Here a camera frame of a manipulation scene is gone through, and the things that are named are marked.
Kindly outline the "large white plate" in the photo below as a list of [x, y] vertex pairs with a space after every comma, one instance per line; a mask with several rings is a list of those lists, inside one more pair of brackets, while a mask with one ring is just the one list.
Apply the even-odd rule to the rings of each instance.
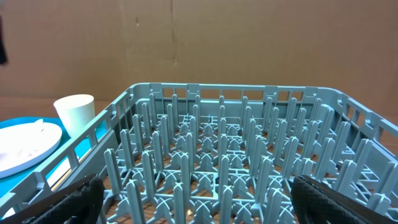
[[1, 129], [1, 177], [36, 165], [60, 144], [60, 126], [38, 119]]

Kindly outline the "white paper cup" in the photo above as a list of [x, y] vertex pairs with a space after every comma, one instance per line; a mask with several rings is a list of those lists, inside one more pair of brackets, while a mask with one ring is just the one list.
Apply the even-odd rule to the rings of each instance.
[[87, 94], [65, 96], [53, 103], [68, 135], [74, 138], [95, 117], [94, 97]]

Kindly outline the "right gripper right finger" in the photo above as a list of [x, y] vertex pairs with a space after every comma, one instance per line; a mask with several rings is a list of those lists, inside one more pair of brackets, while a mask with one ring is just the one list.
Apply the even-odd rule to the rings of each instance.
[[294, 178], [290, 193], [294, 212], [300, 224], [395, 222], [307, 175]]

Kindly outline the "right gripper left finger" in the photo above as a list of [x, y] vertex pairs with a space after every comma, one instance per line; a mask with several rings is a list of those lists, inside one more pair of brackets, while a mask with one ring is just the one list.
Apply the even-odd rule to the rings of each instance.
[[1, 223], [96, 223], [103, 197], [102, 179], [91, 174], [1, 220]]

